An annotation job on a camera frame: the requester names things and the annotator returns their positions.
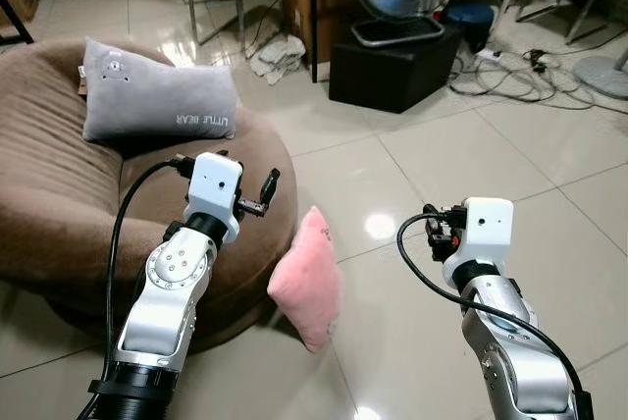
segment gray pillow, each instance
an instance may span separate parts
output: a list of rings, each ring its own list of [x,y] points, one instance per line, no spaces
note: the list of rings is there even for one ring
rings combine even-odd
[[[86,44],[85,140],[234,136],[237,95],[229,67],[176,68],[89,38]]]

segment robotic arm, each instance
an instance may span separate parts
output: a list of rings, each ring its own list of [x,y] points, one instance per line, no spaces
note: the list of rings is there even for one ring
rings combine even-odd
[[[146,283],[116,343],[111,374],[89,387],[98,394],[91,418],[165,418],[218,251],[236,239],[245,213],[265,215],[280,175],[271,171],[255,202],[240,197],[242,166],[226,153],[178,159],[190,179],[186,222],[173,223],[146,260]]]
[[[503,275],[512,203],[471,197],[443,212],[431,204],[423,210],[433,216],[426,223],[428,243],[433,259],[444,263],[445,281],[464,301],[476,303],[476,308],[461,304],[462,332],[480,361],[496,419],[593,419],[591,397],[570,391],[565,366],[547,341],[477,308],[489,306],[539,327],[519,286]]]

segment brown bean bag chair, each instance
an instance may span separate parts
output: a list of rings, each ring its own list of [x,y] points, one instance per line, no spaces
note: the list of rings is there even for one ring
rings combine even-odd
[[[163,63],[160,54],[118,46]],[[229,340],[273,307],[266,286],[288,251],[296,188],[288,153],[270,125],[238,108],[231,140],[145,137],[93,144],[81,137],[78,96],[84,42],[39,43],[0,56],[0,278],[42,294],[71,324],[103,333],[106,262],[119,203],[150,165],[177,153],[229,150],[241,161],[242,195],[257,199],[269,171],[282,176],[263,219],[247,216],[221,249],[197,305],[192,349]],[[122,227],[114,288],[118,326],[131,307],[137,270],[173,220],[183,219],[188,182],[174,170],[151,177]]]

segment shiny floor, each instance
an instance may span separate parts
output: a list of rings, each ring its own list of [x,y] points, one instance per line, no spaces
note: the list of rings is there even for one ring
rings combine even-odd
[[[247,0],[247,41],[259,6],[272,1]],[[199,7],[207,29],[235,13],[231,4],[212,5],[209,14]],[[516,25],[512,16],[496,45],[517,52],[586,48],[621,28],[567,48],[563,18]],[[449,205],[469,195],[515,201],[508,275],[581,372],[596,418],[628,418],[627,116],[447,89],[395,116],[330,101],[327,84],[311,83],[305,70],[270,87],[241,55],[226,55],[239,48],[234,29],[196,47],[182,0],[43,0],[29,28],[39,40],[129,38],[180,66],[232,65],[241,103],[274,124],[292,156],[299,213],[316,204],[329,220],[346,277],[329,349],[311,355],[297,340],[254,327],[188,359],[170,418],[493,418],[458,308],[424,288],[393,244],[396,228],[423,203]],[[258,43],[275,29],[271,17]],[[627,44],[623,35],[599,52],[616,57]],[[570,68],[589,55],[561,61]],[[600,101],[628,111],[626,102]],[[409,245],[440,282],[418,227]],[[0,286],[0,416],[75,418],[100,372],[96,344],[39,297]]]

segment black box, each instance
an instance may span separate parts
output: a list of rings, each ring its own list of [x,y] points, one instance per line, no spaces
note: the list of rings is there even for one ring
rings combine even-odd
[[[402,113],[446,84],[462,32],[445,26],[440,39],[379,49],[354,39],[335,44],[330,99]]]

